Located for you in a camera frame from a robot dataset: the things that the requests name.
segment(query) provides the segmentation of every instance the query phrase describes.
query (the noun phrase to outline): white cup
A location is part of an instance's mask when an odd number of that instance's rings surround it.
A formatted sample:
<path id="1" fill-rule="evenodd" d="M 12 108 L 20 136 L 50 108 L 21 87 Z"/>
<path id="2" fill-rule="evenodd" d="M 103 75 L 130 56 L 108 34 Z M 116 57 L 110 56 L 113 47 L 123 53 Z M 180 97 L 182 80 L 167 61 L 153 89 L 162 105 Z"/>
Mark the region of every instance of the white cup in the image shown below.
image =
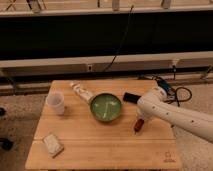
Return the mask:
<path id="1" fill-rule="evenodd" d="M 46 104 L 51 108 L 54 114 L 62 115 L 64 113 L 64 95 L 62 92 L 49 93 L 46 98 Z"/>

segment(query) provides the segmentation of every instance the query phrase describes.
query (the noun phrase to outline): black wall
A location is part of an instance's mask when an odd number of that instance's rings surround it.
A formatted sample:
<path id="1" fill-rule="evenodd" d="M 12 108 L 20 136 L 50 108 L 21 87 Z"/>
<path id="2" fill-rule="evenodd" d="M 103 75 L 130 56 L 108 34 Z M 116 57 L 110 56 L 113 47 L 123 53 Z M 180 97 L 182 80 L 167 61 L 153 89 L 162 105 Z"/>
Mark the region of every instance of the black wall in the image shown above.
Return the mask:
<path id="1" fill-rule="evenodd" d="M 115 54 L 128 14 L 0 18 L 0 59 Z M 213 11 L 132 14 L 121 54 L 213 51 Z"/>

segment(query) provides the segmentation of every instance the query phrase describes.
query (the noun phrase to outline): small red item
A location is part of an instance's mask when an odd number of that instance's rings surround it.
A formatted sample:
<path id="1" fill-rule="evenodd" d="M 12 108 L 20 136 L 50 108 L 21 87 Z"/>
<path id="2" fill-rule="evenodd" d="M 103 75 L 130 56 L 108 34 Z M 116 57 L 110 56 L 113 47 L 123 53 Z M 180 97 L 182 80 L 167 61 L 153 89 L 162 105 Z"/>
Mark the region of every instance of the small red item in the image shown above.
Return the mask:
<path id="1" fill-rule="evenodd" d="M 144 124 L 144 120 L 143 119 L 138 119 L 137 122 L 135 123 L 135 126 L 134 126 L 134 131 L 135 133 L 139 132 L 142 128 Z"/>

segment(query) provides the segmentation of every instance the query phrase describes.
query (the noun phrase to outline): gray floor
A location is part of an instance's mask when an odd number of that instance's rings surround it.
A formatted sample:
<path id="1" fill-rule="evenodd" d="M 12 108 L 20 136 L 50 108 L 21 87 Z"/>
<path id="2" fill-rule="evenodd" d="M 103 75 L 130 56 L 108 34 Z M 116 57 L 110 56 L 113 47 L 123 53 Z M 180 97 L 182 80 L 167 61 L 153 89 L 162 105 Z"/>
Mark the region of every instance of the gray floor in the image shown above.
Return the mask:
<path id="1" fill-rule="evenodd" d="M 191 101 L 182 107 L 213 114 L 213 85 L 187 86 L 193 92 Z M 0 136 L 15 142 L 9 151 L 0 149 L 1 171 L 25 171 L 24 164 L 32 142 L 46 95 L 0 97 L 0 106 L 7 115 L 0 118 Z M 180 150 L 182 171 L 213 171 L 213 144 L 174 127 L 177 146 Z"/>

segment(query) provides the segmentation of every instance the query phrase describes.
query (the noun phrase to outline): white sponge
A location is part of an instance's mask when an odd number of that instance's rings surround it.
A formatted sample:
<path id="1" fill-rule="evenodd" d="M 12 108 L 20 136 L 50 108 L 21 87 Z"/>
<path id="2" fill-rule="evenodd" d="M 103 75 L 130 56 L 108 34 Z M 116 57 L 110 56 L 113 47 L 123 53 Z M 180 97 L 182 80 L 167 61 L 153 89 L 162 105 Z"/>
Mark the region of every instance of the white sponge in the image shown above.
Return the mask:
<path id="1" fill-rule="evenodd" d="M 58 138 L 54 134 L 49 134 L 44 137 L 43 142 L 53 158 L 64 149 L 64 146 L 59 142 Z"/>

